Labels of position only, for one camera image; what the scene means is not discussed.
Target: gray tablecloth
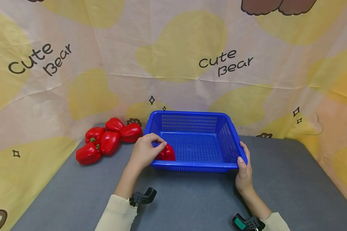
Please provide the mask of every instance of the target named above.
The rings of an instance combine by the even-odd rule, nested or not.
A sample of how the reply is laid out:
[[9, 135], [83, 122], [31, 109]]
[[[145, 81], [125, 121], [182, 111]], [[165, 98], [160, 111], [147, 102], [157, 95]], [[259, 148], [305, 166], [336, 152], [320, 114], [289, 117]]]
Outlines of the gray tablecloth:
[[[241, 139], [251, 150], [256, 191], [292, 231], [347, 230], [346, 199], [301, 143]], [[123, 144], [112, 157], [86, 167], [74, 151], [12, 230], [94, 230], [132, 148]], [[157, 195], [139, 207], [131, 230], [235, 230], [232, 217], [249, 216], [234, 188], [235, 174], [145, 169], [135, 190], [153, 187]]]

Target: hand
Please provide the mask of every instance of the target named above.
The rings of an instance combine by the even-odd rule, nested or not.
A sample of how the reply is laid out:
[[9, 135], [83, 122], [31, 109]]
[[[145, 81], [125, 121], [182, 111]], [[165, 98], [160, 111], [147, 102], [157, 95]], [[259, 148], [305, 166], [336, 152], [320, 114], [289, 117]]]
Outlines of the hand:
[[248, 159], [248, 165], [245, 164], [244, 160], [238, 157], [239, 172], [235, 178], [235, 187], [241, 195], [248, 194], [254, 191], [252, 183], [252, 166], [251, 166], [251, 153], [247, 146], [241, 142], [240, 145], [244, 149], [245, 155]]
[[[152, 142], [154, 141], [160, 143], [155, 148], [152, 146]], [[166, 144], [166, 141], [154, 133], [140, 137], [135, 143], [128, 165], [132, 165], [140, 171], [143, 170], [152, 163], [154, 158], [163, 150]]]

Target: cream sleeve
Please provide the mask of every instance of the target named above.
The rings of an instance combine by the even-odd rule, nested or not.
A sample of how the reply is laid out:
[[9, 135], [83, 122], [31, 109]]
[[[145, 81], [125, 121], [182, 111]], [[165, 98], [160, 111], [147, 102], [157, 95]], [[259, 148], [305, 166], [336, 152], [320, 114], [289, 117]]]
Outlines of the cream sleeve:
[[261, 221], [266, 225], [263, 231], [290, 231], [287, 223], [278, 212], [273, 212], [269, 218]]
[[111, 195], [95, 231], [130, 231], [137, 215], [137, 207], [127, 199]]

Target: blue plastic basket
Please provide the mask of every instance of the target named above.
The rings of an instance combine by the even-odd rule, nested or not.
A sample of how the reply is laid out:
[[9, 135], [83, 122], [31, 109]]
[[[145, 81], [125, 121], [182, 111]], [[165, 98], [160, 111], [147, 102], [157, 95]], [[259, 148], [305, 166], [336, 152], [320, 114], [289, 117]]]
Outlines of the blue plastic basket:
[[149, 133], [161, 136], [176, 155], [176, 161], [154, 160], [156, 169], [227, 172], [238, 168], [238, 156], [247, 163], [235, 127], [224, 113], [155, 111], [144, 131]]

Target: yellow backdrop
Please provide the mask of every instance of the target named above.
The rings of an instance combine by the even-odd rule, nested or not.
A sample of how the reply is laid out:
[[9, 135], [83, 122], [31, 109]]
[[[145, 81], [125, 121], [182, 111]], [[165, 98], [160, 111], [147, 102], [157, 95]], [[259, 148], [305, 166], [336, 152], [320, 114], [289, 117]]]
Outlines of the yellow backdrop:
[[347, 0], [0, 0], [0, 230], [93, 124], [163, 108], [296, 139], [347, 198]]

